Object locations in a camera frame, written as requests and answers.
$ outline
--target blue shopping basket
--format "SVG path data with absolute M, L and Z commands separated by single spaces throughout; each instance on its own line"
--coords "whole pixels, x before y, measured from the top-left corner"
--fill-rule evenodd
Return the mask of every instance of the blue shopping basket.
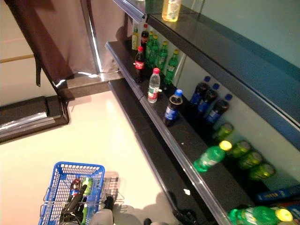
M 62 209 L 67 204 L 70 186 L 73 180 L 86 177 L 93 179 L 91 193 L 87 196 L 88 214 L 86 224 L 98 211 L 105 169 L 101 165 L 58 162 L 55 164 L 44 205 L 42 206 L 38 225 L 58 225 Z

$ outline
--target bottle cap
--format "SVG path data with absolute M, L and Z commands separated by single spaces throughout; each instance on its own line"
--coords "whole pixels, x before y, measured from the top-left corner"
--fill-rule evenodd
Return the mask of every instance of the bottle cap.
M 230 101 L 231 99 L 232 99 L 232 95 L 231 94 L 227 94 L 226 96 L 225 96 L 225 100 L 227 100 L 227 101 Z
M 220 87 L 220 85 L 218 83 L 214 84 L 214 86 L 212 86 L 213 89 L 218 90 Z
M 154 73 L 154 74 L 159 74 L 159 72 L 160 72 L 159 68 L 154 68 L 154 69 L 153 69 L 153 73 Z
M 286 209 L 275 210 L 276 217 L 284 222 L 289 222 L 293 220 L 292 214 Z
M 177 89 L 175 91 L 175 95 L 178 96 L 178 97 L 181 97 L 183 95 L 183 90 Z
M 229 149 L 231 149 L 233 146 L 229 141 L 221 141 L 219 144 L 219 147 L 224 150 L 224 151 L 228 151 Z
M 210 81 L 210 76 L 206 76 L 206 77 L 204 78 L 204 81 L 206 81 L 206 82 Z

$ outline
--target yellow bottle cap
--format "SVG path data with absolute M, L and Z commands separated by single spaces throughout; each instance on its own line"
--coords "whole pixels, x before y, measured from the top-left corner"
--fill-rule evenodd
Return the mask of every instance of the yellow bottle cap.
M 286 209 L 275 210 L 275 214 L 277 218 L 281 221 L 289 222 L 293 220 L 292 214 Z
M 221 141 L 219 147 L 224 151 L 228 151 L 233 145 L 229 141 Z

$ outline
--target floor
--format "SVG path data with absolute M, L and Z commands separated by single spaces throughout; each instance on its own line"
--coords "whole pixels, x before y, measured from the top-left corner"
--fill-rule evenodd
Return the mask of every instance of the floor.
M 59 161 L 101 164 L 106 174 L 119 175 L 116 225 L 141 225 L 145 218 L 178 224 L 113 93 L 77 98 L 68 109 L 69 125 L 0 145 L 0 224 L 38 224 Z

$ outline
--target soda bottle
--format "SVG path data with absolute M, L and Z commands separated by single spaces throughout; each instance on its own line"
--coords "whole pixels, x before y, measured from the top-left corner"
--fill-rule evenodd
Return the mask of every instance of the soda bottle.
M 235 225 L 276 225 L 280 221 L 292 221 L 292 214 L 286 209 L 273 210 L 265 206 L 247 209 L 233 209 L 229 219 Z
M 135 56 L 135 70 L 136 70 L 136 82 L 141 82 L 143 76 L 143 70 L 145 67 L 145 57 L 143 54 L 143 47 L 138 47 L 138 52 Z
M 137 24 L 135 24 L 135 27 L 134 27 L 133 33 L 132 33 L 132 37 L 131 37 L 132 50 L 137 50 L 138 39 L 139 39 L 139 33 L 138 33 L 138 29 L 137 29 Z
M 212 135 L 216 141 L 223 141 L 229 134 L 233 132 L 233 125 L 230 123 L 222 124 L 218 130 Z
M 149 38 L 148 38 L 148 41 L 146 43 L 146 64 L 147 65 L 149 64 L 152 43 L 153 43 L 153 32 L 150 31 L 149 32 Z
M 177 117 L 179 107 L 183 103 L 182 95 L 183 91 L 177 89 L 175 93 L 169 98 L 169 104 L 165 111 L 165 117 L 163 118 L 163 122 L 167 127 L 171 126 Z
M 168 48 L 167 48 L 167 42 L 163 42 L 163 46 L 161 50 L 159 51 L 159 54 L 156 58 L 156 67 L 160 69 L 160 71 L 163 71 L 165 68 L 165 61 L 167 60 L 168 57 Z
M 149 80 L 148 101 L 150 103 L 155 103 L 158 99 L 158 90 L 160 86 L 159 72 L 159 68 L 154 68 L 153 74 Z
M 167 67 L 167 71 L 165 73 L 165 83 L 166 84 L 171 84 L 175 71 L 176 71 L 176 67 L 178 64 L 178 50 L 176 49 L 173 53 L 173 56 L 170 58 L 169 63 L 168 63 L 168 67 Z
M 237 142 L 233 148 L 227 153 L 231 158 L 239 158 L 251 150 L 251 144 L 246 141 Z
M 206 172 L 213 165 L 221 162 L 225 157 L 225 151 L 231 149 L 229 141 L 221 141 L 218 146 L 212 146 L 206 150 L 193 164 L 198 172 Z
M 152 46 L 151 46 L 151 53 L 150 53 L 150 58 L 149 58 L 149 66 L 151 68 L 153 68 L 155 65 L 155 59 L 158 55 L 158 36 L 154 35 L 153 36 L 153 42 L 152 42 Z
M 147 44 L 148 36 L 149 36 L 149 32 L 147 31 L 147 27 L 148 27 L 148 25 L 144 24 L 144 30 L 142 31 L 142 34 L 141 34 L 141 46 L 144 50 L 144 55 L 146 54 L 146 44 Z
M 199 104 L 199 102 L 202 100 L 202 98 L 204 97 L 204 94 L 207 92 L 207 90 L 210 88 L 209 85 L 207 84 L 207 82 L 210 81 L 210 76 L 206 76 L 204 78 L 205 82 L 201 82 L 198 83 L 198 85 L 196 86 L 196 89 L 194 91 L 194 94 L 191 98 L 191 100 L 189 101 L 190 104 L 192 106 L 196 106 Z
M 232 99 L 231 94 L 227 94 L 225 96 L 225 100 L 218 100 L 211 112 L 207 115 L 206 121 L 208 121 L 210 124 L 216 123 L 216 121 L 225 113 L 229 108 L 229 103 L 227 101 L 230 101 Z
M 273 176 L 275 172 L 272 165 L 263 163 L 250 169 L 249 178 L 251 180 L 263 180 Z
M 220 87 L 220 85 L 215 83 L 212 86 L 212 89 L 209 89 L 205 93 L 204 98 L 200 101 L 200 103 L 197 107 L 197 113 L 198 113 L 199 117 L 201 117 L 205 114 L 205 112 L 209 108 L 210 104 L 217 98 L 218 94 L 217 94 L 216 90 L 218 90 L 219 87 Z

